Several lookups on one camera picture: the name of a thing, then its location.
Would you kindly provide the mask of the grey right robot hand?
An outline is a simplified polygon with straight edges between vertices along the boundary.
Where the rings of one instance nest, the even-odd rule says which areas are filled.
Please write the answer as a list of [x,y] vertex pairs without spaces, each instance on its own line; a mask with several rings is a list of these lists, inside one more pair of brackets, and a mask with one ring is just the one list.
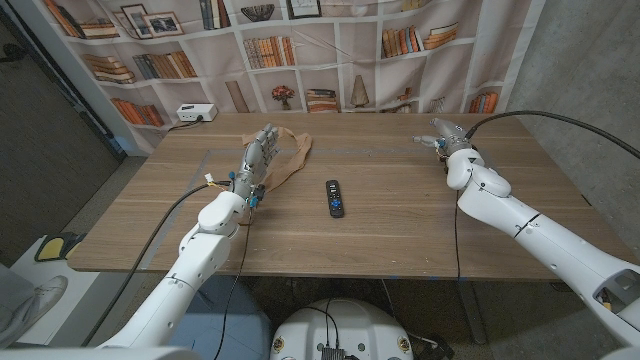
[[466,138],[466,131],[461,126],[441,118],[432,119],[430,125],[435,128],[437,136],[413,136],[412,141],[434,148],[444,157],[450,157],[459,150],[474,149]]

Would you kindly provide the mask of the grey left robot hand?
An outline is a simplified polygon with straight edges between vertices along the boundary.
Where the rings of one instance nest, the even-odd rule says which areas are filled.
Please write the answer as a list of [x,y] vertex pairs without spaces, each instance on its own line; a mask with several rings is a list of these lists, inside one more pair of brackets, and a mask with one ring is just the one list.
[[248,199],[253,190],[265,179],[269,164],[277,154],[278,129],[268,123],[245,149],[239,170],[229,190]]

